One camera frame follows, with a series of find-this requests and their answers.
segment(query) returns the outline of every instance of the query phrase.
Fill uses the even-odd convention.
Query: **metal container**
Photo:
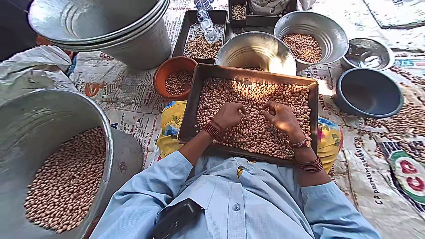
[[[132,136],[110,127],[102,109],[79,93],[36,91],[0,107],[0,231],[4,238],[83,238],[103,214],[112,194],[142,169],[143,153]],[[57,234],[25,218],[27,185],[45,159],[72,136],[100,126],[105,134],[103,178],[81,224]]]
[[[393,80],[366,68],[345,71],[332,99],[348,114],[375,119],[397,114],[404,104],[403,94]]]
[[[354,38],[341,63],[344,67],[369,68],[384,71],[394,64],[394,52],[377,40],[369,38]]]
[[[162,1],[164,5],[169,5],[170,4],[170,0],[164,0]],[[90,44],[81,44],[81,45],[77,45],[77,44],[69,44],[69,43],[57,43],[57,42],[53,42],[53,44],[57,45],[58,47],[62,48],[62,49],[68,49],[70,51],[98,51],[98,50],[102,50],[111,46],[115,46],[118,43],[121,43],[131,37],[134,37],[138,34],[141,34],[143,30],[146,30],[148,27],[150,27],[153,23],[158,21],[158,17],[162,16],[165,12],[166,12],[167,8],[162,8],[161,11],[156,13],[155,17],[152,17],[151,19],[149,19],[146,24],[144,24],[143,26],[135,29],[134,31],[130,31],[126,34],[123,34],[119,37],[113,38],[113,39],[109,39],[106,41],[101,41],[101,42],[96,42],[96,43],[90,43]]]
[[[246,69],[231,68],[220,65],[198,64],[193,73],[192,85],[190,88],[189,98],[187,100],[186,110],[184,111],[183,120],[178,132],[178,141],[182,144],[188,143],[196,136],[196,128],[198,124],[196,119],[196,111],[198,110],[201,90],[204,85],[204,79],[209,77],[219,77],[220,79],[239,80],[244,83],[279,83],[279,84],[297,84],[305,85],[310,90],[308,98],[308,106],[310,107],[310,137],[312,139],[312,149],[317,153],[317,104],[318,83],[316,80],[305,77],[286,76],[263,71],[252,71]],[[211,144],[207,148],[206,154],[212,152],[213,155],[225,153],[227,155],[242,156],[248,159],[256,159],[256,161],[264,161],[277,165],[293,164],[292,160],[284,160],[267,156],[264,154],[250,153],[239,148]]]
[[[70,51],[102,51],[115,59],[135,69],[152,69],[163,63],[171,53],[170,38],[162,16],[164,8],[159,12],[151,24],[143,31],[127,38],[122,36],[114,44],[101,43],[89,46],[70,46],[57,44],[62,49]]]
[[[28,22],[52,42],[96,43],[140,28],[165,7],[164,1],[34,0]]]
[[[318,63],[297,59],[297,70],[302,71],[312,65],[328,65],[341,59],[349,48],[344,30],[334,20],[311,11],[295,11],[286,14],[276,23],[275,37],[282,39],[288,34],[307,34],[318,41],[322,48],[322,58]]]
[[[227,41],[214,64],[237,68],[260,67],[266,72],[297,75],[291,50],[278,38],[261,31],[245,32]]]

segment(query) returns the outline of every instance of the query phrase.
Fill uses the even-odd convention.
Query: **water bottle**
[[[209,44],[214,43],[218,40],[217,31],[214,28],[213,21],[205,9],[205,6],[201,3],[201,0],[195,0],[196,5],[196,17],[198,18],[199,25],[204,33],[205,39]]]

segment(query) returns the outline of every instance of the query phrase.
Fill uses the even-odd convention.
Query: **terracotta bowl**
[[[187,100],[190,92],[189,84],[185,84],[183,88],[187,89],[183,94],[178,95],[170,95],[165,90],[165,80],[168,76],[176,71],[187,71],[191,76],[193,76],[193,71],[195,70],[195,66],[198,63],[188,57],[173,57],[171,59],[166,60],[162,63],[155,74],[153,75],[153,86],[156,92],[164,98],[168,100]]]

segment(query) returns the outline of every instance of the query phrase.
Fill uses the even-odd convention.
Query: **stacked buckets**
[[[64,50],[102,51],[131,68],[151,69],[169,56],[162,17],[170,0],[34,0],[31,27]]]

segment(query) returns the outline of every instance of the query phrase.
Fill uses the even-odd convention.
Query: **yellow floral cloth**
[[[172,101],[168,103],[161,115],[161,134],[156,144],[161,150],[160,159],[180,149],[183,145],[178,143],[181,120],[183,119],[186,101]],[[322,160],[328,173],[343,145],[341,128],[331,121],[319,117],[317,129],[317,155]]]

